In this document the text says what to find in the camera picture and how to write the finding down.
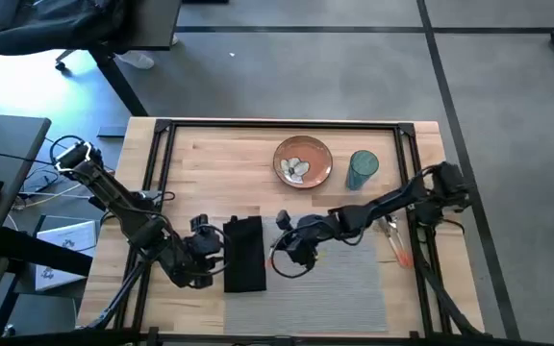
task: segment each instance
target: black pouch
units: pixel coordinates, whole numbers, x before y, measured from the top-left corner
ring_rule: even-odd
[[[266,290],[262,218],[251,216],[238,220],[232,216],[230,222],[223,225],[223,232],[232,242],[232,246],[226,244],[225,247],[228,266],[224,270],[224,292]]]

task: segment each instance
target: gray mat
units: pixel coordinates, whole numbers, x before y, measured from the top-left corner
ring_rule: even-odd
[[[281,231],[274,217],[263,217],[263,228],[264,253],[268,255]],[[267,268],[266,292],[225,294],[225,333],[385,332],[388,326],[375,232],[366,232],[354,248],[333,240],[320,244],[318,252],[315,268],[301,278],[283,278]],[[287,274],[302,268],[283,252],[276,254],[275,262]]]

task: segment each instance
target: plate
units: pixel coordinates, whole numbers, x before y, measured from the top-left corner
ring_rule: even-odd
[[[294,136],[275,150],[273,169],[282,182],[296,188],[311,188],[322,184],[331,174],[333,156],[320,140]]]

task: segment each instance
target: cup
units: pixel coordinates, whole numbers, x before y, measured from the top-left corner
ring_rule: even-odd
[[[367,150],[357,151],[350,158],[345,186],[351,190],[361,189],[363,184],[377,172],[379,167],[380,162],[373,153]]]

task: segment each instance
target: wooden table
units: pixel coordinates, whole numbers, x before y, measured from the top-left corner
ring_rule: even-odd
[[[156,118],[130,119],[116,178],[131,190],[141,188],[155,121]],[[443,161],[438,124],[414,124],[422,166]],[[329,147],[334,169],[324,184],[296,190],[283,184],[272,171],[272,155],[281,141],[303,134],[314,136]],[[352,192],[344,187],[344,180],[350,156],[360,149],[378,157],[380,171],[361,191]],[[162,165],[163,152],[162,147],[156,167]],[[389,132],[179,127],[166,189],[175,192],[176,199],[165,203],[163,212],[181,235],[189,233],[189,220],[199,213],[208,214],[210,222],[217,226],[233,214],[274,217],[281,209],[287,209],[290,214],[324,214],[330,208],[365,203],[399,187],[398,172],[394,138]],[[159,169],[156,169],[154,185],[158,179]],[[401,212],[400,220],[405,220]],[[400,229],[407,230],[405,222],[401,222]],[[409,244],[407,232],[401,234]],[[389,330],[379,335],[408,336],[409,331],[422,331],[414,270],[401,268],[386,238],[378,236],[377,239],[378,270],[389,325]],[[474,327],[484,330],[462,232],[454,226],[442,225],[436,241],[446,290]],[[117,222],[107,222],[99,236],[78,325],[86,325],[96,318],[113,298],[122,281],[127,252],[128,245]],[[129,300],[125,326],[131,326],[136,293],[133,291]],[[215,277],[214,285],[209,288],[183,289],[172,284],[155,264],[142,328],[156,326],[161,333],[224,334],[223,295],[222,276]],[[437,322],[435,328],[439,330],[437,301],[433,296],[430,301],[434,323]]]

